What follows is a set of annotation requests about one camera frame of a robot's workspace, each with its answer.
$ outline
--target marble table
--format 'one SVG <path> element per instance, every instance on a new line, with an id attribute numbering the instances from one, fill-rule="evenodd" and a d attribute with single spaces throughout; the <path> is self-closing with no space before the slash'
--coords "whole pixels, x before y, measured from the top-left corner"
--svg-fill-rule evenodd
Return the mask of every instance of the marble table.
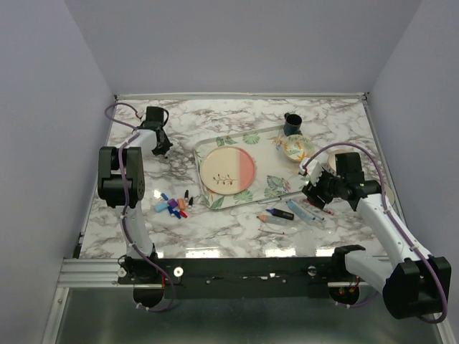
<path id="1" fill-rule="evenodd" d="M 160 257 L 306 257 L 331 255 L 335 247 L 360 244 L 374 255 L 384 254 L 372 230 L 345 201 L 334 201 L 324 221 L 304 223 L 299 219 L 290 226 L 262 224 L 256 215 L 267 207 L 287 210 L 285 201 L 247 204 L 219 211 L 209 210 L 200 197 L 199 177 L 193 147 L 206 138 L 226 133 L 273 127 L 283 123 L 284 113 L 303 118 L 302 132 L 316 145 L 350 141 L 369 150 L 379 161 L 379 154 L 360 100 L 129 100 L 144 113 L 149 105 L 166 108 L 171 117 L 166 126 L 174 144 L 167 158 L 149 156 L 143 161 L 146 194 L 142 200 L 146 228 Z M 132 110 L 118 107 L 115 116 L 138 125 Z M 126 127 L 113 124 L 109 145 L 123 142 L 130 134 Z M 375 178 L 374 167 L 362 158 L 364 171 Z M 161 192 L 183 197 L 185 190 L 194 196 L 188 219 L 171 217 L 167 211 L 156 213 Z M 292 195 L 301 201 L 301 194 Z M 285 234 L 270 233 L 282 229 Z M 81 258 L 118 258 L 126 244 L 113 210 L 95 194 L 85 230 Z"/>

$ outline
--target orange marker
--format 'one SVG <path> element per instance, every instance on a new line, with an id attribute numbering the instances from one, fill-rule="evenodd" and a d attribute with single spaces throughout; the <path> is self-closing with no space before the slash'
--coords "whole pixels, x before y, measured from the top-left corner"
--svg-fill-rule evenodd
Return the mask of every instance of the orange marker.
<path id="1" fill-rule="evenodd" d="M 178 199 L 177 201 L 179 202 L 179 208 L 180 208 L 180 210 L 185 210 L 185 209 L 186 209 L 186 206 L 185 206 L 185 201 L 184 201 L 184 199 Z"/>

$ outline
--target black marker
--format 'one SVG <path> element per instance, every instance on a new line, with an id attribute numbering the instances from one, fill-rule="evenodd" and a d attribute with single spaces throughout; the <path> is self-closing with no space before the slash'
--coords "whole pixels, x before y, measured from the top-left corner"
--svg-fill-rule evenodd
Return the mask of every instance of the black marker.
<path id="1" fill-rule="evenodd" d="M 295 217 L 295 215 L 293 215 L 292 213 L 289 213 L 284 210 L 279 210 L 276 208 L 266 209 L 266 211 L 268 213 L 271 213 L 273 216 L 282 217 L 283 219 L 287 219 L 287 220 L 293 220 L 293 217 Z"/>

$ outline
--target purple block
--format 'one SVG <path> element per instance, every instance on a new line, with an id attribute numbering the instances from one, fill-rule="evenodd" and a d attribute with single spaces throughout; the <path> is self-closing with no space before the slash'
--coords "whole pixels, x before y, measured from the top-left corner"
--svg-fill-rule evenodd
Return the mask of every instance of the purple block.
<path id="1" fill-rule="evenodd" d="M 169 199 L 167 204 L 173 209 L 179 205 L 175 199 Z"/>

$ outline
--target black mug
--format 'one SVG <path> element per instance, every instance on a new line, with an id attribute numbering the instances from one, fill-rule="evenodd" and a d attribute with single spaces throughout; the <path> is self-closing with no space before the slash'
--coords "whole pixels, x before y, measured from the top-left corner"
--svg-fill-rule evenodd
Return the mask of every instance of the black mug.
<path id="1" fill-rule="evenodd" d="M 295 113 L 286 113 L 284 115 L 285 125 L 284 125 L 284 134 L 285 136 L 299 134 L 301 126 L 301 117 Z"/>

